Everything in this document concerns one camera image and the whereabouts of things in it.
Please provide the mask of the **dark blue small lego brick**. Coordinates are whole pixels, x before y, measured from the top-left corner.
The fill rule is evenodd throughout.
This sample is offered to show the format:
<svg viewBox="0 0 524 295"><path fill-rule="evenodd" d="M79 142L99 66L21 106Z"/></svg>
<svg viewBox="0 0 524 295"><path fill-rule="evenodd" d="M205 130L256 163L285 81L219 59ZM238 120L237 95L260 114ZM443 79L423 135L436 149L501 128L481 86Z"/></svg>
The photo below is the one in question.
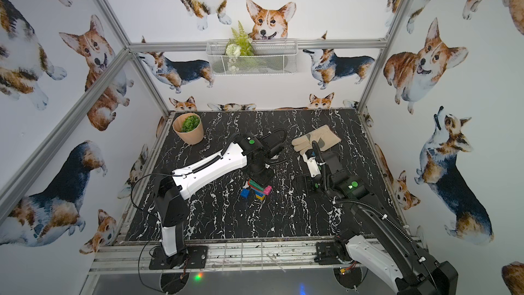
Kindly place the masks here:
<svg viewBox="0 0 524 295"><path fill-rule="evenodd" d="M244 199L247 199L248 196L250 195L250 189L249 188L243 188L241 193L240 193L240 196Z"/></svg>

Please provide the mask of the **green lego brick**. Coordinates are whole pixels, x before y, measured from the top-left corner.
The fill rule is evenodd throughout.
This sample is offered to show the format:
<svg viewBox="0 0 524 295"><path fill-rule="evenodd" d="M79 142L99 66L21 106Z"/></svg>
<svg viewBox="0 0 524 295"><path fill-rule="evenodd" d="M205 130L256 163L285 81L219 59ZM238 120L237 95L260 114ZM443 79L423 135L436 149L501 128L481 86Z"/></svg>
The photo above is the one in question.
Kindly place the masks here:
<svg viewBox="0 0 524 295"><path fill-rule="evenodd" d="M262 186L260 186L259 184L257 184L254 180L252 179L249 179L248 180L248 185L249 186L254 186L254 187L257 187L257 188L260 188L261 190L264 190L264 188Z"/></svg>

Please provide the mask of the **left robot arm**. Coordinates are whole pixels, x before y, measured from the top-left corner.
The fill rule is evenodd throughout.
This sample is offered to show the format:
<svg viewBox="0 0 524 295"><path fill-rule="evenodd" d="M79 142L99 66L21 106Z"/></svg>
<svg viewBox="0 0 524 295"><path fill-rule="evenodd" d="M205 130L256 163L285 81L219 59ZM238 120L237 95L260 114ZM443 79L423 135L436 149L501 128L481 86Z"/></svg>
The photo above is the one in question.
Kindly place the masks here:
<svg viewBox="0 0 524 295"><path fill-rule="evenodd" d="M257 138L250 132L229 136L224 148L192 165L175 169L155 185L154 207L161 226L161 247L168 258L184 252L184 224L189 215L187 201L204 186L240 170L250 187L262 195L270 191L273 166L286 162L278 158L287 131L283 128Z"/></svg>

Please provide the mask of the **red lego brick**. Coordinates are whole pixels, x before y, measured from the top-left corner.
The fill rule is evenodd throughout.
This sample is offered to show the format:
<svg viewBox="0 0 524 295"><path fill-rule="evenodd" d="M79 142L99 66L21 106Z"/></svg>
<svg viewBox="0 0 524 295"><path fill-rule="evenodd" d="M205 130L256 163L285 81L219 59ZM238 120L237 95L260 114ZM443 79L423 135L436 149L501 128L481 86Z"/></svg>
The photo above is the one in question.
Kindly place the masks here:
<svg viewBox="0 0 524 295"><path fill-rule="evenodd" d="M265 193L263 192L263 190L261 190L260 188L257 188L257 187L254 187L254 186L249 186L249 188L253 191L255 191L255 193L257 195L260 195L260 196L264 196Z"/></svg>

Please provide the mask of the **pink small lego brick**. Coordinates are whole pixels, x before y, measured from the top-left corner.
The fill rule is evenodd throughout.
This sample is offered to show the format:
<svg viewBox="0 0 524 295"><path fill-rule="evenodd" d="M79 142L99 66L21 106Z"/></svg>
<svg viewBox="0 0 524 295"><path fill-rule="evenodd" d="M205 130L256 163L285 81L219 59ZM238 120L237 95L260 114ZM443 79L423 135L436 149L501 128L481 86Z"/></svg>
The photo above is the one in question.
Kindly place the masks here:
<svg viewBox="0 0 524 295"><path fill-rule="evenodd" d="M267 186L266 188L264 188L263 190L263 193L264 195L269 195L272 191L272 187L271 186Z"/></svg>

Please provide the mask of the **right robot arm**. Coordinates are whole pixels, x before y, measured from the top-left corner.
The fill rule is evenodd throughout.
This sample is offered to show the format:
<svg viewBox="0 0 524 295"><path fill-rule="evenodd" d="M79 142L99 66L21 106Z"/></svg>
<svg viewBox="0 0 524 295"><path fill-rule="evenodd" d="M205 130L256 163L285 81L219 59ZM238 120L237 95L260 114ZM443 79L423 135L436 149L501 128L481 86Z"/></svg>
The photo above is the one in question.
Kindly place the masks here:
<svg viewBox="0 0 524 295"><path fill-rule="evenodd" d="M351 175L338 154L318 147L302 156L309 173L306 183L325 195L335 206L349 211L376 241L363 235L337 237L330 243L317 243L314 259L319 265L363 265L385 282L396 294L455 294L459 274L450 262L438 262L427 250L388 215L364 202L373 196L361 177Z"/></svg>

